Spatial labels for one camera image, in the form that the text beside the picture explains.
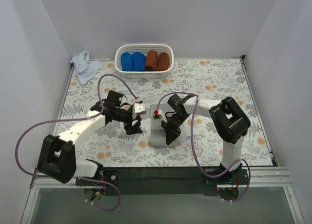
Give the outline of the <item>blue rolled towel right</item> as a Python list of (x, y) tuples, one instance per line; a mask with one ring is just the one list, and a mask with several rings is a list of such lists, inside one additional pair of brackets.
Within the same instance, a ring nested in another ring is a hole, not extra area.
[(140, 52), (132, 54), (133, 67), (135, 72), (145, 71), (146, 56)]

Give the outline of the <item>aluminium frame rail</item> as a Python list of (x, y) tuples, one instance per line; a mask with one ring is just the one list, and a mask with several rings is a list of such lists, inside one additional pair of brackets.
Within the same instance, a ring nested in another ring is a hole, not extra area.
[(104, 167), (97, 165), (94, 175), (75, 175), (73, 169), (57, 169), (49, 164), (36, 171), (31, 184), (66, 184), (76, 187), (106, 188), (107, 196), (203, 194), (222, 202), (243, 199), (252, 187), (282, 187), (296, 223), (304, 222), (285, 167), (246, 165), (234, 172), (220, 167)]

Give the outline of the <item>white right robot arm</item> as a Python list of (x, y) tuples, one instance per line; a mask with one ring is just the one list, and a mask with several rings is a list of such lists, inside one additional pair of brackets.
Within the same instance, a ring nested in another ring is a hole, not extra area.
[(197, 94), (185, 93), (181, 98), (178, 92), (169, 93), (167, 103), (172, 108), (171, 116), (157, 107), (155, 119), (161, 119), (165, 131), (166, 144), (172, 143), (181, 134), (180, 126), (195, 115), (212, 119), (219, 137), (223, 140), (223, 156), (219, 168), (211, 173), (205, 172), (195, 152), (194, 136), (191, 135), (191, 148), (195, 163), (203, 176), (214, 182), (238, 183), (242, 172), (241, 148), (251, 122), (232, 97), (222, 100), (201, 99)]

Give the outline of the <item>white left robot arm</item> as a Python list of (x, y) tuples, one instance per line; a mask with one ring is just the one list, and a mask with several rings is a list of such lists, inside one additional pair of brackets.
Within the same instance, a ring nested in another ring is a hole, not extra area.
[(104, 178), (102, 164), (90, 159), (76, 159), (77, 150), (92, 134), (113, 121), (123, 123), (127, 135), (142, 133), (140, 122), (141, 115), (146, 113), (145, 104), (137, 98), (124, 109), (122, 98), (123, 94), (109, 91), (105, 99), (90, 108), (84, 120), (56, 136), (46, 136), (39, 155), (38, 171), (61, 183), (85, 177), (91, 184), (100, 184)]

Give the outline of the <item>brown rolled towel left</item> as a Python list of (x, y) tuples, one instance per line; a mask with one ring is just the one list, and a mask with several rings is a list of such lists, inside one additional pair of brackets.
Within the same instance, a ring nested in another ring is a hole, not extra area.
[(146, 55), (145, 70), (156, 71), (157, 69), (158, 53), (155, 50), (150, 50)]

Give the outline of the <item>blue rolled towel left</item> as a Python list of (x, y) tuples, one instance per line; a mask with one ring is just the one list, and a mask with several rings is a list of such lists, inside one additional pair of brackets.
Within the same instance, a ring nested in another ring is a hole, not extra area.
[(122, 71), (132, 72), (134, 70), (132, 55), (128, 52), (122, 53), (120, 56)]

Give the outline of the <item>brown rolled towel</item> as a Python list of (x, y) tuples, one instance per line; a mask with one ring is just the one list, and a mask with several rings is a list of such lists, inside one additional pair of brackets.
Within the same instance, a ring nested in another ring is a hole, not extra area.
[(150, 50), (146, 55), (145, 70), (156, 71), (157, 69), (158, 53), (155, 50)]
[(170, 59), (169, 55), (165, 52), (162, 52), (158, 56), (157, 60), (157, 71), (166, 71), (169, 67)]

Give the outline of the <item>grey panda towel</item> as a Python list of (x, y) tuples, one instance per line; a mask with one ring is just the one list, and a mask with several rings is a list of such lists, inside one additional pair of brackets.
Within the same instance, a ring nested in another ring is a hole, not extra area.
[(151, 115), (151, 146), (156, 148), (175, 148), (177, 140), (174, 140), (169, 145), (166, 144), (165, 130), (161, 126), (162, 119), (154, 119), (154, 111), (156, 110), (157, 104), (150, 105)]

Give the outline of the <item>floral patterned table mat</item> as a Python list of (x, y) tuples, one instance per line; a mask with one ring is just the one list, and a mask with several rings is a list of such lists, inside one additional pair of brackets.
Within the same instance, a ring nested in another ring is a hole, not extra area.
[[(221, 100), (233, 97), (251, 121), (244, 138), (241, 156), (250, 166), (271, 166), (272, 160), (260, 120), (238, 59), (176, 60), (169, 75), (162, 79), (117, 79), (113, 61), (101, 61), (97, 74), (85, 85), (72, 75), (62, 106), (63, 122), (54, 133), (59, 134), (84, 117), (99, 98), (114, 90), (126, 95), (132, 103), (134, 96), (143, 99), (146, 107), (166, 103), (170, 92), (198, 94), (203, 99)], [(91, 159), (111, 167), (195, 166), (190, 136), (194, 136), (195, 152), (201, 166), (217, 166), (223, 156), (223, 143), (211, 119), (195, 116), (181, 126), (181, 136), (175, 148), (151, 146), (150, 114), (142, 116), (142, 134), (127, 135), (123, 125), (111, 122), (90, 136), (77, 150), (79, 159)]]

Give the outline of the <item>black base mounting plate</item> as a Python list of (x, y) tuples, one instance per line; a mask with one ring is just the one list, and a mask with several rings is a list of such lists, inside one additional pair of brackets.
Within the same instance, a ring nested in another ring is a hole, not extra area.
[(122, 195), (202, 194), (217, 196), (218, 186), (247, 184), (247, 170), (241, 169), (233, 177), (218, 179), (205, 177), (197, 167), (106, 167), (101, 170), (106, 182), (115, 185)]

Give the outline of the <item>blue rolled towel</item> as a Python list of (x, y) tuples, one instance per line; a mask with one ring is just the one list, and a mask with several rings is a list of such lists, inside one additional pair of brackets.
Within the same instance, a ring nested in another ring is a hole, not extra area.
[(122, 71), (132, 72), (134, 70), (132, 55), (128, 52), (122, 53), (120, 56)]
[(135, 72), (145, 71), (146, 56), (140, 52), (132, 54), (133, 67)]

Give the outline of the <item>brown rolled towel right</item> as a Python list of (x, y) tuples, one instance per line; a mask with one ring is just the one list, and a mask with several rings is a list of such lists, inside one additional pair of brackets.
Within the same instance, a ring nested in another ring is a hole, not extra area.
[(158, 56), (157, 60), (157, 71), (166, 71), (169, 67), (170, 59), (169, 55), (165, 52), (162, 52)]

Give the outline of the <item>light blue towel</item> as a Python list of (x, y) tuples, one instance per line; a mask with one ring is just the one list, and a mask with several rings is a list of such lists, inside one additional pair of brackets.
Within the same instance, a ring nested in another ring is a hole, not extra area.
[(73, 56), (70, 64), (74, 67), (76, 76), (81, 85), (85, 85), (92, 79), (98, 71), (99, 61), (90, 61), (90, 55), (87, 51)]

